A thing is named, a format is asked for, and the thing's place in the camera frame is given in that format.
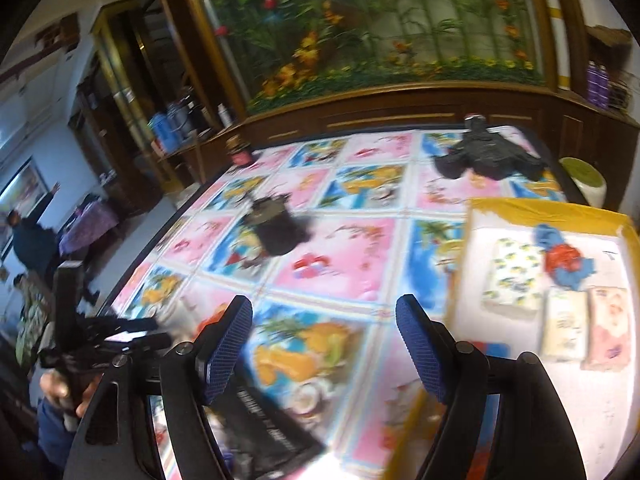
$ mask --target person's hand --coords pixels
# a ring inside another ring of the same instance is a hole
[[[86,412],[101,378],[101,374],[95,376],[82,393],[82,403],[76,408],[76,415],[79,418],[84,416],[84,412]],[[60,407],[60,401],[67,399],[71,393],[62,375],[55,370],[50,370],[43,374],[40,378],[40,387],[47,399],[49,399],[49,402],[57,407]]]

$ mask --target red and blue crumpled object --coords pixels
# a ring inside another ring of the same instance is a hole
[[[578,290],[580,282],[595,272],[593,259],[584,258],[578,249],[567,244],[555,227],[539,224],[534,238],[545,251],[545,272],[556,285]]]

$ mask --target framed picture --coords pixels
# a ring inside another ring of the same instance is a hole
[[[44,184],[35,164],[29,158],[4,186],[0,193],[0,254],[2,259],[10,247],[12,232],[6,224],[6,215],[15,209],[20,215],[28,215],[36,204],[46,195]]]

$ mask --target wooden counter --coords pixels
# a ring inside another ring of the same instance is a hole
[[[558,158],[574,156],[593,164],[607,181],[604,207],[620,205],[640,124],[573,92],[521,84],[433,82],[334,94],[248,117],[182,155],[192,174],[209,180],[229,165],[225,141],[231,135],[241,134],[254,148],[264,148],[373,126],[460,123],[473,112],[485,115],[489,124],[534,130]]]

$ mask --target blue gripper pad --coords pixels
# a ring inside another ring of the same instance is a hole
[[[253,317],[251,301],[244,296],[236,296],[222,318],[207,325],[198,336],[204,342],[195,364],[206,405],[226,388],[242,346],[249,337]]]
[[[446,404],[449,393],[446,368],[452,361],[450,351],[412,294],[405,294],[396,301],[396,324],[425,390],[438,402]]]

